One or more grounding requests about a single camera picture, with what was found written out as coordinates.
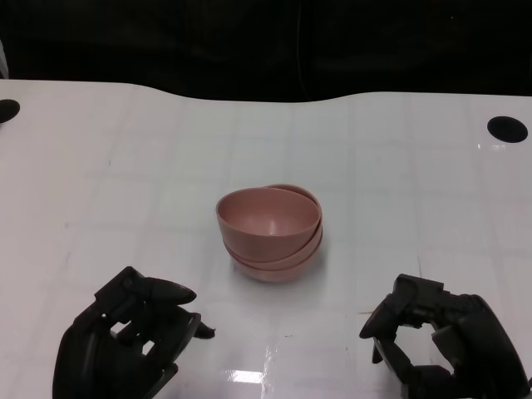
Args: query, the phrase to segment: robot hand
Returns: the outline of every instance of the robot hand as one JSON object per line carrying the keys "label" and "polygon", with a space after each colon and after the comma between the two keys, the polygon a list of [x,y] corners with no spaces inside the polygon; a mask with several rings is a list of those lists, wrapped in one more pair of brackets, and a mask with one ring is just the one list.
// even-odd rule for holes
{"label": "robot hand", "polygon": [[0,100],[0,124],[13,119],[15,116],[17,116],[19,111],[20,104],[18,104],[18,102],[14,100]]}
{"label": "robot hand", "polygon": [[[175,359],[192,337],[214,330],[179,305],[196,294],[179,284],[125,268],[63,335],[53,399],[151,399],[176,373]],[[111,331],[117,323],[126,326]],[[153,342],[148,353],[142,349]]]}
{"label": "robot hand", "polygon": [[[399,326],[435,329],[432,341],[454,373],[413,366],[395,344]],[[360,338],[373,338],[373,363],[384,360],[405,399],[521,399],[530,394],[521,360],[488,304],[476,295],[453,295],[443,284],[401,274],[367,320]]]}

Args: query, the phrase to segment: bowl rim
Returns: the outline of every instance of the bowl rim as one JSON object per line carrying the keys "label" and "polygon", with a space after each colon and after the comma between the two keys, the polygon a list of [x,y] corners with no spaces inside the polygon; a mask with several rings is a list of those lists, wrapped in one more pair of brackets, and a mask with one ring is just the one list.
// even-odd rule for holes
{"label": "bowl rim", "polygon": [[[313,207],[316,209],[316,214],[317,214],[317,218],[316,220],[314,221],[314,223],[309,226],[308,228],[304,229],[304,230],[301,230],[301,231],[298,231],[297,233],[293,233],[293,234],[271,234],[271,235],[263,235],[263,234],[255,234],[255,233],[249,233],[247,231],[243,231],[241,229],[236,229],[233,225],[229,224],[228,222],[226,222],[222,216],[219,214],[219,206],[220,204],[226,200],[228,197],[230,197],[231,195],[235,195],[235,194],[238,194],[238,193],[241,193],[241,192],[244,192],[244,191],[255,191],[255,190],[259,190],[259,191],[263,191],[263,190],[275,190],[275,191],[283,191],[285,194],[287,193],[290,193],[288,194],[288,196],[292,195],[294,196],[297,196],[297,197],[303,197],[304,198],[304,201],[308,201],[310,204],[313,205]],[[298,193],[295,193],[293,191],[290,191],[290,190],[284,190],[284,189],[275,189],[273,187],[251,187],[251,188],[248,188],[248,189],[241,189],[241,190],[236,190],[236,191],[232,191],[226,195],[224,195],[219,201],[218,203],[216,204],[216,217],[218,219],[218,222],[223,224],[224,227],[228,228],[228,229],[231,229],[235,232],[238,232],[238,233],[241,233],[241,234],[246,234],[248,236],[251,236],[251,237],[257,237],[257,238],[262,238],[262,239],[286,239],[286,238],[291,238],[291,237],[297,237],[298,235],[301,235],[301,234],[306,234],[308,233],[309,230],[312,230],[313,232],[316,231],[316,228],[318,227],[318,224],[320,223],[321,219],[322,219],[322,215],[321,215],[321,212],[320,212],[320,207],[318,204],[316,204],[314,201],[312,201],[311,199],[305,197],[304,195],[301,195],[301,194],[298,194]]]}
{"label": "bowl rim", "polygon": [[263,274],[267,274],[267,275],[271,276],[271,275],[274,275],[274,274],[285,272],[287,270],[291,270],[293,268],[297,268],[298,266],[301,266],[301,264],[304,264],[305,262],[307,262],[319,250],[319,247],[322,246],[322,241],[323,241],[323,231],[322,231],[322,236],[320,237],[320,239],[318,241],[318,245],[316,246],[315,250],[312,251],[312,253],[309,256],[307,256],[307,258],[305,258],[304,260],[302,260],[298,264],[292,266],[291,268],[282,268],[280,270],[263,270],[261,268],[254,268],[253,266],[249,266],[248,264],[245,264],[245,263],[233,258],[232,256],[231,256],[231,259],[234,260],[235,262],[238,262],[240,264],[240,266],[243,267],[243,268],[251,268],[253,271],[256,271],[256,272],[259,272],[259,273],[263,273]]}
{"label": "bowl rim", "polygon": [[[306,249],[311,243],[312,241],[314,240],[314,238],[316,237],[316,235],[320,235],[320,238],[319,238],[319,241],[315,244],[315,245],[319,245],[319,243],[321,243],[322,241],[322,237],[323,237],[323,224],[320,223],[318,224],[318,227],[316,228],[316,232],[314,233],[314,235],[310,238],[310,240],[305,244],[304,247],[302,247],[299,251],[297,252],[294,252],[293,254],[287,256],[286,258],[282,258],[282,259],[279,259],[279,260],[273,260],[273,261],[260,261],[260,260],[247,260],[247,259],[244,259],[242,258],[240,255],[238,255],[234,249],[232,249],[231,247],[229,247],[227,245],[227,243],[225,241],[223,241],[224,243],[224,246],[225,246],[225,249],[227,250],[229,256],[231,256],[232,258],[237,258],[237,260],[242,260],[245,264],[247,264],[247,262],[254,262],[255,264],[264,264],[264,265],[267,265],[267,264],[276,264],[277,262],[286,262],[286,261],[289,261],[291,258],[295,257],[296,255],[298,255],[301,251],[303,251],[304,249]],[[249,267],[251,268],[258,268],[256,266],[253,266],[251,264],[247,264]]]}
{"label": "bowl rim", "polygon": [[[304,189],[300,185],[289,185],[288,183],[278,183],[276,185],[266,185],[265,187],[269,188],[269,189],[292,191],[293,193],[302,195],[303,197],[307,197],[309,200],[311,200],[318,207],[319,218],[321,219],[323,217],[322,206],[320,205],[320,203],[318,201],[318,198],[316,198],[316,196],[313,193],[311,193],[307,189]],[[298,191],[291,190],[291,189],[296,189],[298,191],[302,191],[305,194],[302,194],[302,193],[300,193]]]}

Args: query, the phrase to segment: white table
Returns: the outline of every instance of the white table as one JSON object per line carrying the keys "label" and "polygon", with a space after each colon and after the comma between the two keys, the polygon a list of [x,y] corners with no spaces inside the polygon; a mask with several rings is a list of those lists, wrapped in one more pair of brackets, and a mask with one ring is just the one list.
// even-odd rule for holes
{"label": "white table", "polygon": [[[357,335],[399,273],[478,293],[532,374],[532,99],[373,93],[308,104],[192,100],[140,86],[0,81],[0,397],[51,397],[57,346],[126,265],[195,290],[217,328],[160,399],[398,399]],[[323,266],[295,283],[235,272],[214,217],[242,187],[322,202]],[[418,364],[430,329],[405,329]]]}

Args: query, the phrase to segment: pink bowl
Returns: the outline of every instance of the pink bowl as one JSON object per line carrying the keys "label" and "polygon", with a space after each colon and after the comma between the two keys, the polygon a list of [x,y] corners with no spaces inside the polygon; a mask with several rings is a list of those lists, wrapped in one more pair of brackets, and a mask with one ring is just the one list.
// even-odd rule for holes
{"label": "pink bowl", "polygon": [[307,197],[309,200],[311,200],[314,204],[318,206],[320,219],[323,217],[322,206],[319,204],[318,199],[314,195],[312,195],[310,191],[304,189],[303,187],[299,187],[298,185],[269,185],[268,187],[271,187],[272,189],[292,191],[294,193],[302,195],[303,197]]}
{"label": "pink bowl", "polygon": [[216,205],[216,214],[227,247],[253,262],[295,254],[313,237],[320,220],[310,199],[272,188],[228,194]]}
{"label": "pink bowl", "polygon": [[293,268],[297,264],[300,264],[306,258],[308,258],[319,246],[319,243],[322,241],[322,225],[318,226],[316,234],[308,241],[307,245],[302,247],[298,252],[293,255],[288,256],[287,258],[277,260],[274,262],[253,262],[251,260],[246,260],[239,257],[231,248],[225,245],[225,249],[231,255],[231,258],[239,261],[242,264],[251,266],[252,268],[259,268],[261,270],[284,270],[286,268]]}
{"label": "pink bowl", "polygon": [[300,264],[295,265],[292,268],[286,268],[284,270],[260,270],[258,268],[252,268],[247,264],[243,264],[237,259],[233,258],[236,267],[246,276],[254,278],[255,280],[265,283],[282,283],[292,281],[299,277],[307,269],[307,266],[313,260],[314,256],[318,252],[319,245],[322,240],[319,241],[317,248],[310,254],[308,258],[302,261]]}

